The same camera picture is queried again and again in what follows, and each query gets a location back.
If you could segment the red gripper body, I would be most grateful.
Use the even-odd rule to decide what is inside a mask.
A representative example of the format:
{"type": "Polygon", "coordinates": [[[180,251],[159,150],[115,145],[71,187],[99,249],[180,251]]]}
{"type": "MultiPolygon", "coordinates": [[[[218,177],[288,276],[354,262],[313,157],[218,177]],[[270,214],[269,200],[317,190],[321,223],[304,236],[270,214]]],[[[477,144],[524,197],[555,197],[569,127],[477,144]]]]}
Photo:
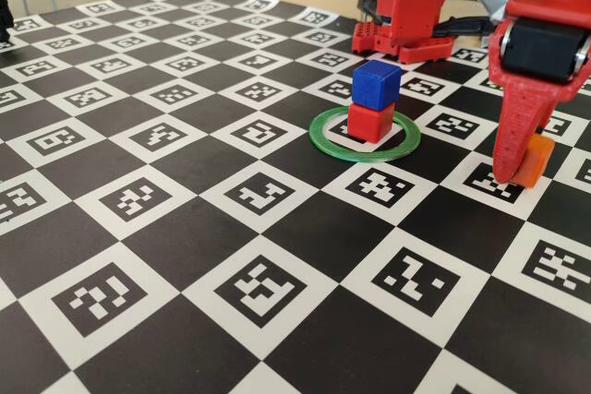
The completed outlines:
{"type": "Polygon", "coordinates": [[[590,76],[590,0],[510,0],[488,56],[506,99],[572,100],[590,76]]]}

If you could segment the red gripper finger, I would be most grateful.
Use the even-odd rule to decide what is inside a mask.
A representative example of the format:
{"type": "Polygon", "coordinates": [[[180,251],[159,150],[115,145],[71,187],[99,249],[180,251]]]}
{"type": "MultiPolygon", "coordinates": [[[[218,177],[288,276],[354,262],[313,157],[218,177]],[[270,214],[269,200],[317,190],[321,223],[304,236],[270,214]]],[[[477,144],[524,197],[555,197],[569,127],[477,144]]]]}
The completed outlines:
{"type": "Polygon", "coordinates": [[[561,87],[544,82],[513,82],[503,86],[493,149],[493,174],[498,183],[537,183],[555,148],[555,141],[541,132],[560,99],[561,87]]]}

